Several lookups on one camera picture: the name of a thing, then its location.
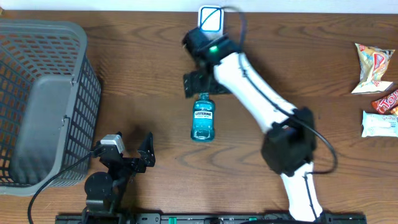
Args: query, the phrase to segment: white wrapper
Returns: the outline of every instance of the white wrapper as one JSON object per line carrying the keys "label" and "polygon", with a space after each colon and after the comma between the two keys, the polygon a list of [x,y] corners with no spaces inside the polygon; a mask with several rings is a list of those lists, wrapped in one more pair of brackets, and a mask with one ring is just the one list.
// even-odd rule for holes
{"label": "white wrapper", "polygon": [[398,137],[398,117],[396,115],[368,114],[363,111],[362,137],[388,136]]}

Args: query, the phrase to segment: wooden table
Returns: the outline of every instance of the wooden table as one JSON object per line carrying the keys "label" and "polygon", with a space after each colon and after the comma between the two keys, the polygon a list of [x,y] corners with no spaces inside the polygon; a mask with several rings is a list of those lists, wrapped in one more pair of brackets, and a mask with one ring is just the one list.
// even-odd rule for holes
{"label": "wooden table", "polygon": [[[6,18],[72,21],[88,36],[87,55],[104,80],[96,140],[121,131],[135,151],[154,133],[156,165],[139,174],[123,204],[133,211],[164,213],[262,213],[287,210],[280,177],[259,153],[263,134],[233,95],[212,96],[216,139],[190,139],[192,106],[182,75],[194,63],[182,49],[197,15],[184,12],[6,11]],[[352,95],[359,82],[354,43],[398,49],[398,16],[250,13],[245,51],[257,71],[284,98],[307,106],[317,129],[338,151],[336,173],[315,177],[320,204],[333,212],[363,212],[369,223],[398,220],[398,140],[361,138],[362,111],[373,110],[378,95]],[[237,15],[226,29],[237,37]],[[398,81],[398,55],[384,80]],[[315,168],[331,156],[318,142]],[[90,174],[106,170],[97,160]],[[59,213],[85,206],[83,183],[47,189],[34,203],[37,223],[53,223]],[[1,223],[26,223],[30,197],[0,196]]]}

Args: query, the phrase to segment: candy bar wrapper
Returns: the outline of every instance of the candy bar wrapper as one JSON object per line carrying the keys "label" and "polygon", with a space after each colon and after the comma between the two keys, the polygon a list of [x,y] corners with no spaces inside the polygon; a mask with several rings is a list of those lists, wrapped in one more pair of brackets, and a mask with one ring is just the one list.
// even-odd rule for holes
{"label": "candy bar wrapper", "polygon": [[387,90],[392,82],[381,81],[395,50],[381,50],[355,44],[361,66],[360,82],[352,94],[378,93]]}
{"label": "candy bar wrapper", "polygon": [[379,114],[384,114],[389,109],[398,105],[398,90],[380,100],[373,101],[371,104]]}
{"label": "candy bar wrapper", "polygon": [[363,111],[362,138],[367,136],[398,137],[396,115],[368,114]]}

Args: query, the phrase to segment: listerine bottle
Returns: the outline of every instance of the listerine bottle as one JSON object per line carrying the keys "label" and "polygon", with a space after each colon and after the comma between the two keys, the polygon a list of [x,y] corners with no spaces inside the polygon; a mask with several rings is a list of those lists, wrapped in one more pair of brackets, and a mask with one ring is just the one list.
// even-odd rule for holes
{"label": "listerine bottle", "polygon": [[199,93],[199,99],[193,105],[191,138],[194,141],[208,142],[214,139],[215,109],[215,104],[209,99],[209,94]]}

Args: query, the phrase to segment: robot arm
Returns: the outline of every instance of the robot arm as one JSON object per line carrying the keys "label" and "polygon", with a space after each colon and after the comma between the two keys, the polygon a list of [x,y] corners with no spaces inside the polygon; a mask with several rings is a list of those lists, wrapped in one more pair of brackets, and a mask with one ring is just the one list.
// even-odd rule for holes
{"label": "robot arm", "polygon": [[137,150],[140,158],[123,157],[124,143],[122,134],[105,136],[92,150],[94,158],[108,168],[108,172],[95,172],[85,183],[86,209],[83,212],[83,223],[135,223],[127,211],[119,206],[126,191],[127,184],[137,173],[144,173],[147,167],[155,166],[153,135],[149,133]]}
{"label": "robot arm", "polygon": [[199,29],[194,29],[185,36],[183,44],[196,61],[198,72],[201,73],[196,75],[201,77],[196,83],[202,83],[200,88],[195,87],[194,90],[192,86],[185,85],[186,95],[191,95],[195,90],[215,93],[215,90],[222,89],[212,88],[214,82],[234,94],[266,134],[261,152],[269,167],[282,177],[289,198],[290,214],[296,220],[314,221],[315,216],[320,216],[322,208],[317,200],[312,175],[305,174],[313,171],[312,151],[315,150],[315,136],[273,107],[259,91],[281,109],[313,126],[312,113],[308,109],[297,110],[294,105],[280,97],[257,74],[245,54],[240,52],[239,47],[227,36],[210,41],[201,35]]}

